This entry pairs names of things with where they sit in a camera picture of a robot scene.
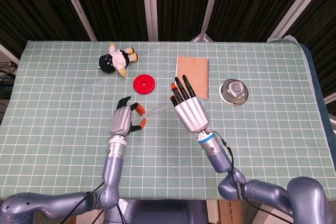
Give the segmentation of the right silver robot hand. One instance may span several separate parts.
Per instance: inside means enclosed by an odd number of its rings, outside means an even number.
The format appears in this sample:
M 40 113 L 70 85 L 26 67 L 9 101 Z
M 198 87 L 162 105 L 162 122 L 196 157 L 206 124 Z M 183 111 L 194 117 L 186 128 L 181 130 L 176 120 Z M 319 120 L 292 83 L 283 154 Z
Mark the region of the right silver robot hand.
M 175 77 L 175 82 L 171 83 L 173 95 L 170 100 L 185 128 L 191 133 L 199 133 L 208 128 L 209 116 L 186 75 L 182 75 L 182 79 L 184 85 L 178 77 Z

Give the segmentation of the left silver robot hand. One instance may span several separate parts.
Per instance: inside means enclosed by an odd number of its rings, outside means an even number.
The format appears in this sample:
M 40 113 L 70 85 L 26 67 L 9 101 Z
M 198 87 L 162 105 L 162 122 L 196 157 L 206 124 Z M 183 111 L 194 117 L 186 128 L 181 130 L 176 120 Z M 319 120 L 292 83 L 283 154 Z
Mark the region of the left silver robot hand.
M 119 100 L 117 109 L 112 113 L 110 133 L 111 135 L 128 136 L 134 131 L 140 131 L 145 127 L 146 118 L 143 118 L 139 125 L 133 125 L 131 122 L 132 111 L 136 111 L 139 116 L 145 114 L 145 109 L 139 103 L 127 105 L 131 96 Z

